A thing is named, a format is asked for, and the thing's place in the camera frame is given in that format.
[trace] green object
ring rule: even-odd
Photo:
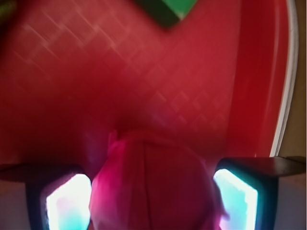
[[[182,21],[197,0],[135,0],[164,27]]]
[[[17,2],[15,0],[0,1],[0,25],[7,22],[16,11]]]

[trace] white edge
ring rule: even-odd
[[[291,101],[295,85],[296,69],[297,69],[298,23],[297,23],[295,0],[286,0],[286,1],[288,8],[288,22],[289,22],[288,60],[287,60],[287,67],[285,74],[285,82],[283,87],[282,103],[279,111],[277,127],[274,135],[270,157],[278,156],[279,154],[279,150],[283,140],[283,135],[287,125],[287,120],[289,117]]]

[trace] red surface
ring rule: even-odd
[[[275,126],[282,83],[274,76],[284,69],[275,65],[276,74],[268,74],[272,11],[278,5],[286,18],[285,3],[245,2],[199,0],[165,31],[131,0],[20,1],[16,20],[1,31],[0,162],[75,162],[93,176],[105,162],[113,129],[165,132],[212,167],[227,145],[231,154],[245,142],[258,148],[256,140],[242,141],[244,130],[248,138],[270,142],[258,124],[268,124],[270,132]],[[258,27],[248,29],[248,23]],[[257,45],[251,48],[245,38]],[[269,81],[279,81],[278,88]],[[236,100],[244,89],[250,102]],[[251,112],[251,104],[259,108]],[[255,127],[241,113],[252,113]],[[268,119],[261,121],[264,114]]]
[[[270,155],[287,53],[286,1],[242,1],[236,79],[227,134],[229,156]]]

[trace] cyan light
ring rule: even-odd
[[[213,178],[221,190],[224,207],[230,216],[230,219],[221,219],[221,229],[255,229],[257,190],[227,169],[218,170]]]
[[[90,179],[76,174],[47,197],[50,230],[86,230],[90,222]]]

